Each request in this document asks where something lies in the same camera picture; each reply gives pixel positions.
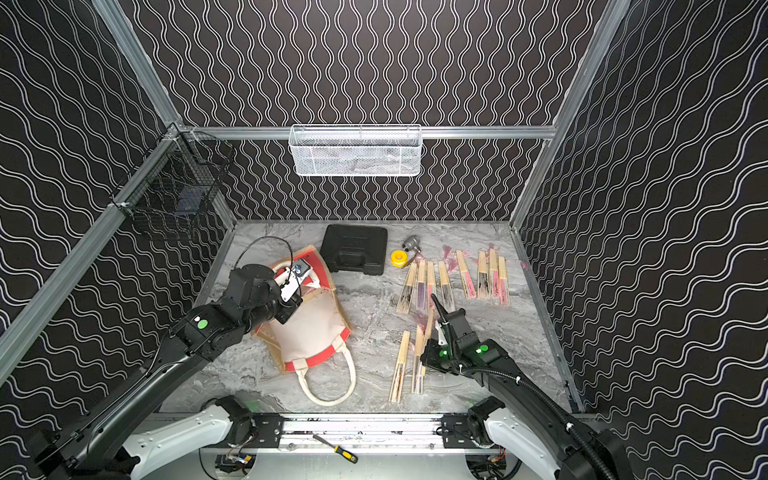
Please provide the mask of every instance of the black robotic arm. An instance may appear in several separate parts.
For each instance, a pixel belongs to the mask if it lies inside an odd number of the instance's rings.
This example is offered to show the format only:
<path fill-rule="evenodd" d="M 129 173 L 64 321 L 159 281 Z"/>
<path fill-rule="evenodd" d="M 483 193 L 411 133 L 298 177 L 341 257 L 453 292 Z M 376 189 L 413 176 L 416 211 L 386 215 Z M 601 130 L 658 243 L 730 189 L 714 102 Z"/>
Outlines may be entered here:
<path fill-rule="evenodd" d="M 441 372 L 473 378 L 494 396 L 469 410 L 469 426 L 476 442 L 506 446 L 502 440 L 506 439 L 520 446 L 516 455 L 521 459 L 524 455 L 534 456 L 536 460 L 529 466 L 541 464 L 539 473 L 544 478 L 547 474 L 558 480 L 634 478 L 626 448 L 613 432 L 597 433 L 563 410 L 520 370 L 506 350 L 494 340 L 478 339 L 464 309 L 448 313 L 434 294 L 432 300 L 446 344 L 429 339 L 422 363 Z M 520 432 L 511 435 L 520 423 L 545 451 L 526 445 Z M 538 460 L 545 456 L 553 460 L 550 465 L 546 459 Z"/>
<path fill-rule="evenodd" d="M 239 343 L 252 328 L 272 318 L 285 323 L 299 308 L 299 285 L 311 267 L 298 259 L 291 268 L 293 274 L 282 286 L 268 266 L 250 264 L 232 270 L 222 297 L 178 320 L 154 357 L 117 390 L 63 430 L 39 432 L 32 438 L 31 476 L 129 480 L 128 472 L 138 458 L 122 447 L 139 424 L 179 385 Z M 238 413 L 236 406 L 227 408 Z"/>

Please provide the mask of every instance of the black carrying case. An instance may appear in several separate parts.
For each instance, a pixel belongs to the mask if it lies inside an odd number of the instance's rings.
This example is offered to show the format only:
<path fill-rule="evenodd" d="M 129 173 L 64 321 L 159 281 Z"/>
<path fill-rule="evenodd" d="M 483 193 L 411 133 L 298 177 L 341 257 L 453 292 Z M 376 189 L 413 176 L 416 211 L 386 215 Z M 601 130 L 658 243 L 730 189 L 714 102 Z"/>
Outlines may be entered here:
<path fill-rule="evenodd" d="M 328 270 L 384 274 L 387 231 L 364 225 L 329 225 L 320 247 Z"/>

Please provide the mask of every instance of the white rope handle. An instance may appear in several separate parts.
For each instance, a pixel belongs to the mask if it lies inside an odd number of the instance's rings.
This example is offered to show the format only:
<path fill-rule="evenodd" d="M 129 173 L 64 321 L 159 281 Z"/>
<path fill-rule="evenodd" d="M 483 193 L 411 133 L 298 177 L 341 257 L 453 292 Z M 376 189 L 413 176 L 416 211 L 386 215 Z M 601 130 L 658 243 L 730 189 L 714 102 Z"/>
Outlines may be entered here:
<path fill-rule="evenodd" d="M 299 376 L 299 384 L 301 385 L 301 389 L 304 391 L 306 396 L 310 400 L 315 402 L 317 405 L 324 406 L 324 407 L 332 407 L 335 405 L 339 405 L 341 402 L 348 399 L 350 395 L 352 395 L 352 391 L 355 389 L 355 384 L 357 384 L 357 373 L 355 372 L 355 363 L 352 361 L 352 355 L 349 353 L 349 350 L 346 348 L 346 343 L 342 343 L 341 347 L 339 347 L 337 352 L 341 352 L 344 355 L 344 358 L 346 359 L 346 364 L 349 366 L 349 389 L 347 389 L 344 395 L 340 396 L 336 400 L 321 400 L 315 397 L 310 391 L 310 386 L 307 385 L 306 383 L 306 373 L 309 371 L 309 369 L 298 369 L 296 371 L 296 374 Z"/>

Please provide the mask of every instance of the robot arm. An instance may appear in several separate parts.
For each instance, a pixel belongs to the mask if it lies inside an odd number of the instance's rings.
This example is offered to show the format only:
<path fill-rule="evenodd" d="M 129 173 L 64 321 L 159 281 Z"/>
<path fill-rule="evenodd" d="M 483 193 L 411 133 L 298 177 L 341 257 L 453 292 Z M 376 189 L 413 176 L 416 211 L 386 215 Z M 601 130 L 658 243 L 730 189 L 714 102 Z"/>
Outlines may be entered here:
<path fill-rule="evenodd" d="M 448 313 L 432 295 L 445 345 L 429 339 L 422 363 L 473 378 L 494 397 L 469 410 L 480 444 L 498 444 L 542 478 L 631 480 L 627 453 L 609 430 L 596 433 L 543 393 L 495 341 L 481 342 L 464 309 Z"/>
<path fill-rule="evenodd" d="M 37 474 L 33 476 L 136 480 L 199 448 L 194 446 L 199 442 L 204 442 L 199 446 L 205 446 L 228 435 L 242 434 L 243 419 L 248 418 L 249 422 L 250 415 L 242 406 L 231 401 L 221 403 L 226 400 L 221 399 L 205 415 L 201 413 L 191 422 L 185 420 L 188 423 L 177 431 L 165 432 L 165 445 L 150 445 L 153 441 L 147 437 L 143 446 L 140 439 L 135 439 L 124 447 L 129 435 L 181 383 L 239 343 L 255 326 L 272 318 L 285 323 L 293 315 L 302 303 L 299 285 L 312 269 L 301 259 L 292 268 L 290 276 L 280 277 L 282 286 L 275 281 L 274 272 L 264 265 L 250 264 L 232 270 L 222 297 L 193 308 L 176 322 L 161 340 L 154 358 L 117 390 L 63 430 L 39 432 L 32 438 L 30 448 L 35 455 L 30 471 Z M 195 435 L 185 436 L 183 431 L 193 425 L 197 427 Z M 160 449 L 163 455 L 154 455 L 150 465 L 147 449 Z M 137 469 L 137 476 L 129 475 L 141 462 L 144 465 Z"/>

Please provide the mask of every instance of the gray marble surface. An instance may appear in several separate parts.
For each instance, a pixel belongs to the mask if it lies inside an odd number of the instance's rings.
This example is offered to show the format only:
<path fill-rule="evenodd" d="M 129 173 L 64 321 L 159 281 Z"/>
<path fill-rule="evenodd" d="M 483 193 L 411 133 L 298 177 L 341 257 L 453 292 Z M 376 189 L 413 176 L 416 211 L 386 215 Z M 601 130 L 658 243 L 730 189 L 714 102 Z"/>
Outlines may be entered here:
<path fill-rule="evenodd" d="M 389 231 L 387 256 L 410 234 L 421 237 L 422 252 L 429 260 L 442 260 L 444 246 L 471 252 L 476 261 L 480 248 L 489 245 L 507 259 L 509 305 L 491 300 L 465 300 L 458 272 L 450 272 L 456 308 L 467 311 L 467 320 L 480 340 L 495 339 L 519 366 L 560 405 L 568 408 L 563 381 L 554 365 L 523 272 L 517 261 L 509 230 L 502 223 L 392 223 L 376 225 Z M 274 235 L 288 240 L 294 250 L 313 244 L 320 249 L 327 223 L 239 223 L 224 266 L 217 274 L 211 299 L 227 285 L 230 269 L 243 249 L 258 237 Z M 270 264 L 287 257 L 286 247 L 275 240 L 253 245 L 240 264 Z M 473 280 L 476 263 L 469 267 Z M 353 395 L 335 407 L 320 407 L 303 394 L 295 373 L 281 375 L 269 350 L 260 339 L 247 335 L 202 372 L 180 386 L 162 406 L 165 412 L 196 412 L 210 398 L 235 394 L 254 412 L 465 412 L 488 396 L 474 381 L 439 372 L 428 372 L 424 394 L 410 393 L 412 355 L 409 354 L 406 387 L 401 403 L 389 403 L 389 386 L 404 329 L 415 331 L 415 314 L 395 312 L 406 276 L 404 269 L 387 263 L 382 276 L 338 272 L 333 274 L 339 301 L 353 327 L 347 345 L 355 360 L 357 387 Z M 312 391 L 320 398 L 336 398 L 349 386 L 349 373 L 341 355 L 334 355 L 307 375 Z"/>

